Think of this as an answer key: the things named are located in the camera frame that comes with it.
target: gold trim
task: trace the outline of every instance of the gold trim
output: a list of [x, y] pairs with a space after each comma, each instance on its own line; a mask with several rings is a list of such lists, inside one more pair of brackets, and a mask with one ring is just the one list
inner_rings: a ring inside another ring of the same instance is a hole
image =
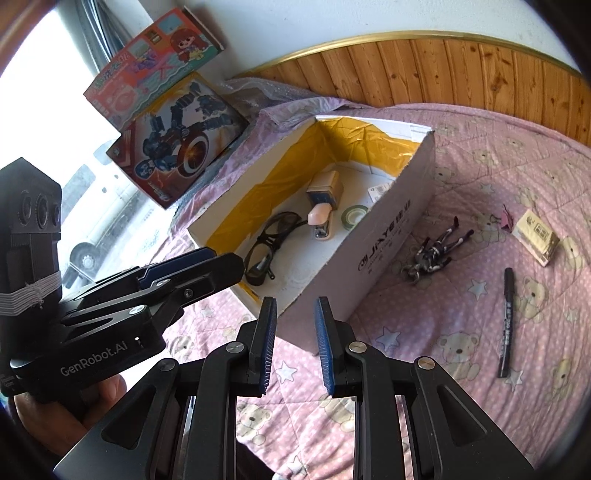
[[268, 61], [255, 67], [251, 70], [247, 70], [242, 72], [237, 77], [248, 77], [252, 75], [256, 75], [257, 73], [262, 72], [263, 70], [269, 69], [271, 67], [275, 67], [280, 63], [284, 63], [289, 60], [299, 59], [300, 57], [305, 57], [307, 55], [312, 55], [313, 53], [320, 53], [326, 50], [332, 50], [334, 48], [342, 48], [342, 47], [349, 47], [351, 45], [358, 45], [360, 43], [368, 43], [368, 42], [378, 42], [384, 40], [415, 40], [417, 38], [442, 38], [442, 39], [455, 39], [455, 40], [467, 40], [467, 41], [475, 41], [479, 43], [486, 43], [495, 45], [497, 47], [507, 47], [511, 50], [519, 51], [521, 53], [525, 53], [527, 55], [532, 55], [534, 57], [538, 57], [544, 61], [549, 63], [553, 63], [557, 67], [566, 70], [571, 75], [582, 77], [581, 73], [572, 68], [570, 65], [564, 63], [561, 60], [557, 60], [554, 57], [548, 55], [547, 53], [543, 53], [539, 50], [536, 50], [531, 47], [526, 47], [525, 45], [520, 45], [518, 43], [503, 40], [501, 38], [496, 37], [489, 37], [488, 35], [479, 35], [476, 33], [463, 33], [463, 32], [452, 32], [446, 30], [403, 30], [403, 31], [396, 31], [396, 32], [384, 32], [384, 33], [370, 33], [367, 35], [357, 35], [356, 37], [348, 37], [343, 38], [341, 40], [333, 40], [326, 43], [321, 43], [314, 47], [304, 48], [302, 50], [295, 51], [293, 53], [289, 53], [287, 55], [283, 55], [278, 59]]

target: window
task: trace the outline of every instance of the window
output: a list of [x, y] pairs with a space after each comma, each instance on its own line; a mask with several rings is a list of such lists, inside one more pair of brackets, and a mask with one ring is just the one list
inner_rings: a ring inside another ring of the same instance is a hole
[[95, 180], [96, 176], [92, 173], [92, 170], [87, 165], [82, 165], [64, 185], [61, 192], [62, 223]]
[[62, 187], [57, 248], [65, 294], [150, 262], [174, 214], [105, 157], [100, 147], [119, 133], [83, 96], [93, 77], [55, 11], [0, 77], [0, 168], [24, 157]]

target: small cardboard box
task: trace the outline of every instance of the small cardboard box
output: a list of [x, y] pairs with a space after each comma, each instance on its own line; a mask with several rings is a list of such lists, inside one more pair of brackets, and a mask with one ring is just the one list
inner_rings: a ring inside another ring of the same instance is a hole
[[189, 9], [174, 8], [118, 52], [84, 96], [122, 131], [172, 85], [222, 50]]
[[168, 208], [246, 126], [247, 121], [193, 72], [141, 112], [107, 155]]

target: white cardboard box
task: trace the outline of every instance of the white cardboard box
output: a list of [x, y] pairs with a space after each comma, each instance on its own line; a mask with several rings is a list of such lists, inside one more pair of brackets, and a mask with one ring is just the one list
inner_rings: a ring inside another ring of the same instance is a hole
[[[262, 298], [277, 299], [277, 335], [316, 353], [314, 302], [327, 296], [335, 318], [346, 320], [390, 263], [433, 193], [434, 139], [429, 127], [392, 120], [316, 116], [274, 145], [190, 227], [198, 247], [245, 257], [271, 215], [303, 219], [306, 188], [318, 171], [337, 169], [344, 185], [328, 241], [304, 225], [275, 254], [260, 287], [232, 287], [255, 316]], [[388, 185], [376, 203], [368, 189]], [[341, 218], [351, 206], [367, 214], [351, 230]]]

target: eyeglasses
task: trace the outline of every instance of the eyeglasses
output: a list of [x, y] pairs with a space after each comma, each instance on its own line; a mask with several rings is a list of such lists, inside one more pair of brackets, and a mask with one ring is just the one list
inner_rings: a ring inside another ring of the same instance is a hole
[[290, 233], [307, 223], [295, 212], [281, 212], [269, 218], [244, 259], [246, 270], [244, 276], [250, 285], [255, 287], [262, 285], [267, 275], [271, 280], [275, 279], [270, 268], [275, 252], [279, 250]]

